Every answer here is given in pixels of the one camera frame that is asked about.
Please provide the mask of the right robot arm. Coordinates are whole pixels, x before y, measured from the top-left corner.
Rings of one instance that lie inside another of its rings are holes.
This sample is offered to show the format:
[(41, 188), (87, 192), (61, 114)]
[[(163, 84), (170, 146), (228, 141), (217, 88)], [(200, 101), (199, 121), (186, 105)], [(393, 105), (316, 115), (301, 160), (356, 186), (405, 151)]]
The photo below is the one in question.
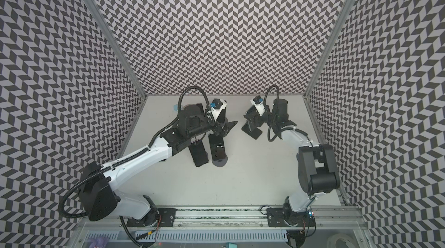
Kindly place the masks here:
[(261, 96), (256, 96), (250, 102), (251, 107), (244, 115), (246, 123), (242, 131), (257, 140), (262, 134), (259, 128), (266, 124), (269, 142), (280, 139), (298, 148), (296, 158), (301, 190), (286, 197), (278, 213), (269, 209), (267, 215), (279, 225), (289, 227), (314, 225), (311, 206), (321, 196), (339, 189), (341, 185), (333, 147), (312, 140), (307, 132), (289, 120), (287, 100), (275, 99), (272, 109), (269, 109)]

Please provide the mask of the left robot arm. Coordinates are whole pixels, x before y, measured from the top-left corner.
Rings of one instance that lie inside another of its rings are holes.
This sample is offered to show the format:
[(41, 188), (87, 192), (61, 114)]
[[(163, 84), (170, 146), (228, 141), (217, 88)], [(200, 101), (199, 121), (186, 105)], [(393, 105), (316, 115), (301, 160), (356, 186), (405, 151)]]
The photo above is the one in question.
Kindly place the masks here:
[(215, 98), (207, 108), (188, 105), (178, 113), (171, 128), (156, 134), (146, 146), (115, 161), (84, 168), (80, 182), (60, 198), (59, 214), (68, 219), (87, 217), (98, 221), (105, 217), (148, 219), (156, 212), (149, 196), (134, 196), (122, 190), (132, 177), (152, 165), (167, 160), (191, 145), (201, 145), (198, 137), (206, 133), (225, 137), (237, 124), (226, 118), (227, 103)]

